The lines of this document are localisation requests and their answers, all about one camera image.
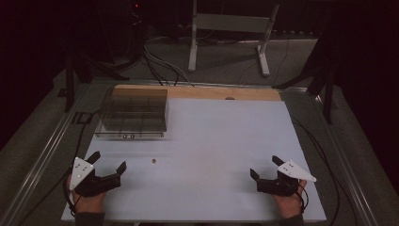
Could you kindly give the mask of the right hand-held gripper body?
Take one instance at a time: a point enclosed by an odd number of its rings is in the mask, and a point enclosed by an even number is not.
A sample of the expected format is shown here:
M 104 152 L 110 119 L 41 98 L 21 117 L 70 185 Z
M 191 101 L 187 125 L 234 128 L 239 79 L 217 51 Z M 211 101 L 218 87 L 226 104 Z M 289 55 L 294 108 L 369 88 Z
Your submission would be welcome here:
M 294 161 L 283 161 L 283 164 L 278 166 L 276 179 L 271 180 L 260 177 L 260 179 L 256 181 L 257 191 L 271 195 L 290 197 L 298 191 L 300 180 L 317 181 L 313 175 L 307 170 L 302 169 Z

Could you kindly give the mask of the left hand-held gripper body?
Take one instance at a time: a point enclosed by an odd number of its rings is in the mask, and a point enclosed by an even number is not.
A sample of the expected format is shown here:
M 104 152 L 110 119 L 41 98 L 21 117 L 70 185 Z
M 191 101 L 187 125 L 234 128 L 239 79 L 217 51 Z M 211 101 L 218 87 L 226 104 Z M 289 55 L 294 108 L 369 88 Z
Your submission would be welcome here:
M 72 165 L 70 190 L 85 198 L 94 197 L 120 187 L 120 177 L 117 172 L 104 177 L 97 176 L 94 164 L 91 165 L 86 159 L 76 157 Z

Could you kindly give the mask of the person's left hand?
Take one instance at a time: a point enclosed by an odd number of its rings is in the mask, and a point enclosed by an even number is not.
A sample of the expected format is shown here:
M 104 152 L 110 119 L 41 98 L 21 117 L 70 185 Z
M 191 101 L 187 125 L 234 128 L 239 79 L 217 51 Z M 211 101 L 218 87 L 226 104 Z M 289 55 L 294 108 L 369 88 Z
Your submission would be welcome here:
M 72 206 L 76 213 L 90 212 L 103 213 L 105 193 L 101 193 L 94 197 L 85 198 L 78 195 L 74 190 L 70 190 L 71 176 L 67 177 L 65 188 L 68 197 L 72 198 Z

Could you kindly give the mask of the person's right hand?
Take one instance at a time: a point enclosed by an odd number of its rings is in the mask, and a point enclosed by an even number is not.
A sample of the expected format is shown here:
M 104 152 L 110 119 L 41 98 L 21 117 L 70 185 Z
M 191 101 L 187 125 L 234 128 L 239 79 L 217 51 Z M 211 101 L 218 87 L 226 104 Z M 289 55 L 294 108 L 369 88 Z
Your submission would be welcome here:
M 272 196 L 282 218 L 292 218 L 302 213 L 301 198 L 306 184 L 307 182 L 305 180 L 300 180 L 297 194 L 290 197 L 281 197 L 277 195 Z

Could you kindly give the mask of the clear acrylic compartment box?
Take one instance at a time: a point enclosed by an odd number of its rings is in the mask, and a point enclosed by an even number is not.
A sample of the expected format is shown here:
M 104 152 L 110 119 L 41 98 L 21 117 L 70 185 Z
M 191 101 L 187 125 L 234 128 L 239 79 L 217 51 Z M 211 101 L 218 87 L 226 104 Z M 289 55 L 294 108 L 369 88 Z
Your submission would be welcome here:
M 100 108 L 96 137 L 160 138 L 168 126 L 166 89 L 109 89 Z

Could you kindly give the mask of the wooden board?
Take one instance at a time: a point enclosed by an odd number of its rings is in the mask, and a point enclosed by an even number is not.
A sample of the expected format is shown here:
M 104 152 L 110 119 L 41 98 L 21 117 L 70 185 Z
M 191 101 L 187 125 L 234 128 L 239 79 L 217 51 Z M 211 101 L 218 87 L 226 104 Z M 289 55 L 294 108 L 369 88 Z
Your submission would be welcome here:
M 116 90 L 149 89 L 150 91 L 165 89 L 169 98 L 216 99 L 216 100 L 250 100 L 280 101 L 279 93 L 274 89 L 239 89 L 219 87 L 169 87 L 146 85 L 116 85 Z

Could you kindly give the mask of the black tripod stand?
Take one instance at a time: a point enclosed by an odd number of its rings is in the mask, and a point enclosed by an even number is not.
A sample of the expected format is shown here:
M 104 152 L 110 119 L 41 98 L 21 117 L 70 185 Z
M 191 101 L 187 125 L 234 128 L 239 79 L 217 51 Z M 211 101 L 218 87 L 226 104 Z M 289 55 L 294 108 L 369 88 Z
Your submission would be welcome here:
M 106 68 L 103 64 L 97 60 L 87 56 L 84 52 L 80 51 L 74 46 L 68 45 L 65 49 L 65 63 L 66 63 L 66 105 L 65 112 L 69 112 L 75 102 L 75 82 L 74 77 L 82 83 L 90 83 L 93 79 L 93 75 L 90 71 L 90 66 L 105 73 L 108 77 L 115 80 L 127 81 L 128 78 L 119 75 Z
M 337 61 L 334 60 L 334 45 L 336 44 L 334 36 L 335 32 L 331 28 L 326 28 L 318 38 L 300 75 L 273 86 L 273 89 L 287 89 L 311 77 L 312 81 L 307 87 L 307 92 L 310 95 L 318 95 L 322 89 L 325 90 L 323 115 L 328 124 L 332 124 L 332 94 L 337 69 Z

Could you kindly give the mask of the white metal stand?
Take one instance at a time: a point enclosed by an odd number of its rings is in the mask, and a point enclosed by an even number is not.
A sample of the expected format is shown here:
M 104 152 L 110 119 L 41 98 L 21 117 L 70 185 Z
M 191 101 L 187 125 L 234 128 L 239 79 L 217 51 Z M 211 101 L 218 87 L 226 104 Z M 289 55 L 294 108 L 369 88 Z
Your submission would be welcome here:
M 188 59 L 188 70 L 194 72 L 197 66 L 197 31 L 216 30 L 216 31 L 235 31 L 262 33 L 264 38 L 257 46 L 257 55 L 262 70 L 262 75 L 268 77 L 270 70 L 265 55 L 265 50 L 271 36 L 272 28 L 276 21 L 279 11 L 279 3 L 275 3 L 271 13 L 267 17 L 224 15 L 198 12 L 198 0 L 193 0 L 192 7 L 192 29 L 191 29 L 191 47 Z

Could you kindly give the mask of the dark device with red light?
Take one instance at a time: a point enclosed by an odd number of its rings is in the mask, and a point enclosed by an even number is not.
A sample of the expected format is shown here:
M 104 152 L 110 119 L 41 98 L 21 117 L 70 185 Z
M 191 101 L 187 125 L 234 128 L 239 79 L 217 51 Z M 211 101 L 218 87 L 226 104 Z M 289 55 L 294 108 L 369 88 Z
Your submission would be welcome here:
M 144 19 L 142 0 L 126 0 L 126 3 L 130 24 L 133 26 L 142 24 Z

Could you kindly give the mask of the aluminium frame rail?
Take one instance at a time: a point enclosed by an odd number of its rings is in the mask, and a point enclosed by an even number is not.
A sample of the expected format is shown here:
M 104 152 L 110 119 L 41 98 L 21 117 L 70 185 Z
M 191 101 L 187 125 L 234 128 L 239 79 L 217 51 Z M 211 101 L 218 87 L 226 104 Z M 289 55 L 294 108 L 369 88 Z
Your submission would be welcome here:
M 15 226 L 88 88 L 77 88 L 69 111 L 51 92 L 0 152 L 0 226 Z
M 332 142 L 333 155 L 360 222 L 364 226 L 399 226 L 399 196 L 342 93 L 333 93 L 331 122 L 323 115 L 323 99 L 312 96 L 311 101 Z

